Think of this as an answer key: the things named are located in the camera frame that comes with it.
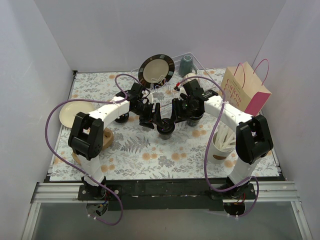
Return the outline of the black cup lid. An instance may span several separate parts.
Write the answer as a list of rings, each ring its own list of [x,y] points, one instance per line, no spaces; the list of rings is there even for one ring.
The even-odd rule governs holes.
[[[162,120],[162,125],[157,126],[157,131],[161,135],[170,135],[174,132],[175,130],[175,123],[172,122],[169,118],[163,118]]]

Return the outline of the dark translucent takeout cup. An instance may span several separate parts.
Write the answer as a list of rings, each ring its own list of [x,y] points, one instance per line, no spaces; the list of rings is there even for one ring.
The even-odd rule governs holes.
[[[171,136],[172,136],[171,133],[166,133],[166,134],[160,133],[160,134],[159,134],[159,137],[160,137],[162,140],[168,140],[168,139],[171,138]]]

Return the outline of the black plastic lid stack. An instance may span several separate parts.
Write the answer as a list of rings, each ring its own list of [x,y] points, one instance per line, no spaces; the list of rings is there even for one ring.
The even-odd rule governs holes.
[[[116,118],[114,121],[116,123],[123,124],[129,120],[129,116],[130,116],[129,113],[125,113],[125,114],[119,116],[118,118]]]

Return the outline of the paper bag pink handles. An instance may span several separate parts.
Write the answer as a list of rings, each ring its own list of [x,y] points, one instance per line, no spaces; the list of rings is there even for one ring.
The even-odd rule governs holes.
[[[248,62],[228,66],[220,84],[221,97],[238,110],[257,116],[272,93]]]

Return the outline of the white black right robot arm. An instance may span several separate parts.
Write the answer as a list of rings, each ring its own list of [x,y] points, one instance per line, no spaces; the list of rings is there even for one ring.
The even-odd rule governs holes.
[[[227,193],[232,199],[239,198],[245,192],[244,186],[253,178],[252,173],[259,161],[274,147],[267,119],[261,114],[252,116],[240,111],[214,90],[203,90],[195,78],[178,82],[175,90],[179,91],[179,98],[172,100],[172,123],[186,121],[195,113],[207,113],[235,133],[238,158],[232,172],[219,188],[212,184],[208,186],[212,191]]]

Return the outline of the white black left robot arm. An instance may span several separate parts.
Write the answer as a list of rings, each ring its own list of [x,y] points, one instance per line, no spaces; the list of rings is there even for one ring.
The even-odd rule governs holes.
[[[131,89],[119,92],[113,97],[110,104],[106,104],[90,113],[76,114],[68,145],[79,159],[85,171],[82,182],[86,191],[95,199],[101,200],[106,196],[106,187],[103,185],[106,178],[102,172],[99,154],[103,148],[105,128],[121,116],[133,112],[139,116],[139,124],[160,130],[170,127],[170,122],[161,118],[160,104],[150,103],[144,98],[145,88],[134,83]]]

